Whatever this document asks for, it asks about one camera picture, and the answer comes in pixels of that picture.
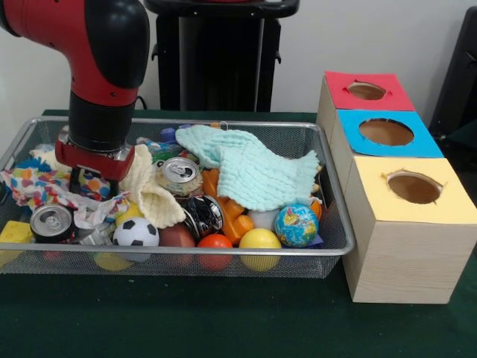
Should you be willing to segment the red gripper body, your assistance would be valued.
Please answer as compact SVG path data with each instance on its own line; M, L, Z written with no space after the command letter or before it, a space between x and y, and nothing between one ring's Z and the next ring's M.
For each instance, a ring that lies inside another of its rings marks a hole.
M133 163L135 148L126 145L122 150L108 154L56 141L55 156L59 163L71 168L87 169L99 173L106 180L122 181Z

